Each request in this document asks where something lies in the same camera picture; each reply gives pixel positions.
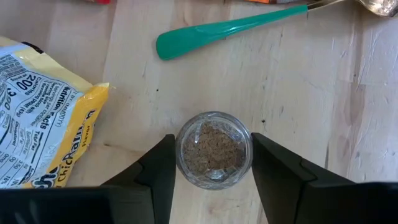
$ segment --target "snack bag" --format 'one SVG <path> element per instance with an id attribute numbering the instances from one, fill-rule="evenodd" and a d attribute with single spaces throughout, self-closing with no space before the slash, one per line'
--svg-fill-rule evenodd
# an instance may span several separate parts
<path id="1" fill-rule="evenodd" d="M 0 37 L 0 188 L 65 186 L 93 137 L 108 88 Z"/>

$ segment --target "small glass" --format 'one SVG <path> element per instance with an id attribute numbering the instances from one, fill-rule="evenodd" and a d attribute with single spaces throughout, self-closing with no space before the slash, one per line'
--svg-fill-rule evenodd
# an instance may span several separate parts
<path id="1" fill-rule="evenodd" d="M 217 135 L 210 135 L 204 132 L 203 128 L 209 128 L 213 132 L 219 133 Z M 224 154 L 224 152 L 217 151 L 216 146 L 224 145 L 225 135 L 229 136 L 228 142 L 232 143 L 233 152 Z M 215 143 L 217 136 L 223 135 L 222 142 L 218 144 Z M 195 154 L 195 150 L 202 149 L 203 145 L 209 145 L 211 143 L 213 147 L 211 148 L 211 153 L 229 156 L 230 159 L 227 162 L 223 161 L 223 158 L 218 161 L 220 163 L 226 163 L 228 167 L 222 169 L 209 169 L 206 163 L 210 164 L 210 161 L 203 161 L 201 157 L 185 155 L 188 148 L 191 154 Z M 246 172 L 250 169 L 252 162 L 252 139 L 248 129 L 235 117 L 217 111 L 211 111 L 206 113 L 201 113 L 190 119 L 184 124 L 180 130 L 177 140 L 176 140 L 176 156 L 177 156 L 177 166 L 182 172 L 182 174 L 187 178 L 187 180 L 197 187 L 201 187 L 207 190 L 221 190 L 231 187 L 232 185 L 239 182 Z M 198 159 L 200 161 L 195 161 L 197 164 L 204 164 L 206 169 L 201 172 L 197 170 L 190 169 L 187 165 L 192 164 L 192 160 Z"/>

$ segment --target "ground spice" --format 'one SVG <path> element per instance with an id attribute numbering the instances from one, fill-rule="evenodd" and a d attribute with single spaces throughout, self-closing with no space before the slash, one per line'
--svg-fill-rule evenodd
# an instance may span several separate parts
<path id="1" fill-rule="evenodd" d="M 245 160 L 244 146 L 210 123 L 201 125 L 198 138 L 191 133 L 183 145 L 183 157 L 188 169 L 194 174 L 209 170 L 234 167 L 242 168 Z"/>

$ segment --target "green spatula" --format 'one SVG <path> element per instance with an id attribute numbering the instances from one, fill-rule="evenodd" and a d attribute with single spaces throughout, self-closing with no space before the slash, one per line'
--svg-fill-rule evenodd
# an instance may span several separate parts
<path id="1" fill-rule="evenodd" d="M 158 36 L 156 51 L 162 60 L 170 60 L 229 35 L 289 16 L 303 14 L 308 12 L 309 9 L 315 9 L 337 1 L 340 0 L 325 0 L 243 19 L 172 30 Z"/>

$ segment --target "wooden table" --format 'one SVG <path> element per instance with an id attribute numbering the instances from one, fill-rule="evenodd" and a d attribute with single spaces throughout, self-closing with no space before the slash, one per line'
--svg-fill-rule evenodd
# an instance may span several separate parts
<path id="1" fill-rule="evenodd" d="M 209 110 L 239 118 L 306 159 L 364 182 L 398 178 L 398 19 L 353 1 L 161 61 L 156 37 L 286 6 L 232 0 L 0 0 L 0 35 L 44 49 L 113 88 L 69 185 L 99 185 Z M 205 191 L 177 172 L 170 223 L 266 223 L 251 172 Z"/>

